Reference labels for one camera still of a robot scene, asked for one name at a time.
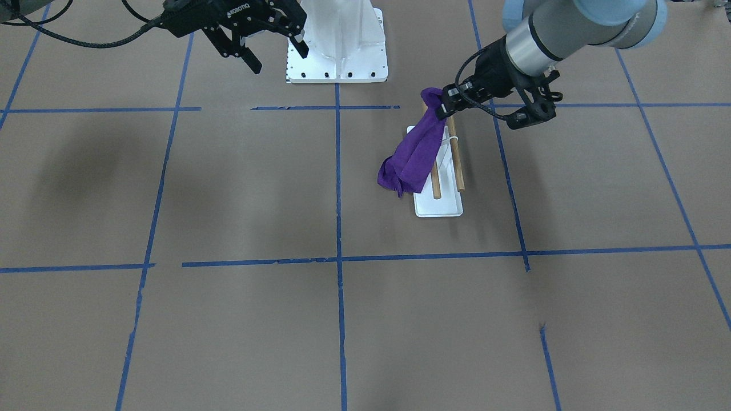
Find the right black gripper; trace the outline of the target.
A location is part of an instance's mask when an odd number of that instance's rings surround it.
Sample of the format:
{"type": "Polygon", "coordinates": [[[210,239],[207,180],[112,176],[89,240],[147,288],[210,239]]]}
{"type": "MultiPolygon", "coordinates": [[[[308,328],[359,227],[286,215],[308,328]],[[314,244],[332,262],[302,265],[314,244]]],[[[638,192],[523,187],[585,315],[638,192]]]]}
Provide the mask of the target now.
{"type": "Polygon", "coordinates": [[[301,58],[308,57],[304,41],[307,14],[300,1],[164,1],[163,27],[180,38],[203,30],[219,54],[236,57],[261,73],[263,64],[246,46],[246,36],[260,31],[284,35],[301,58]],[[229,37],[222,26],[230,30],[229,37]]]}

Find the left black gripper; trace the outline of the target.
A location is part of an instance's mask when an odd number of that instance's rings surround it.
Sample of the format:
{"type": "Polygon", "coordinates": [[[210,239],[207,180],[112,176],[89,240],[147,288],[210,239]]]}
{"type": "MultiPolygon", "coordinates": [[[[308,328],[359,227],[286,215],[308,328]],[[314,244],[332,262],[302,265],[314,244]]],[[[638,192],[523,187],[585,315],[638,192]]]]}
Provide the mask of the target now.
{"type": "Polygon", "coordinates": [[[507,57],[506,37],[501,37],[483,47],[465,61],[457,71],[457,86],[442,88],[440,103],[436,109],[438,120],[446,120],[457,112],[473,108],[493,98],[504,98],[515,90],[513,78],[517,68],[507,57]],[[475,60],[473,75],[460,80],[465,68],[475,60]]]}

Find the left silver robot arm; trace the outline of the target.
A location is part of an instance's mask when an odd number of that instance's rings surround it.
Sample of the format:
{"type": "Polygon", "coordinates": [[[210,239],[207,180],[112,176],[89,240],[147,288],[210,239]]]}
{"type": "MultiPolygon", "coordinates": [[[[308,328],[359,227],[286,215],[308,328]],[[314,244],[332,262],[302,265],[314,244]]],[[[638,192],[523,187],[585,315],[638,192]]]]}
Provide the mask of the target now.
{"type": "Polygon", "coordinates": [[[667,20],[664,1],[507,1],[506,34],[468,58],[473,75],[444,86],[436,117],[478,108],[512,130],[547,122],[563,98],[550,89],[557,63],[588,45],[637,49],[667,20]]]}

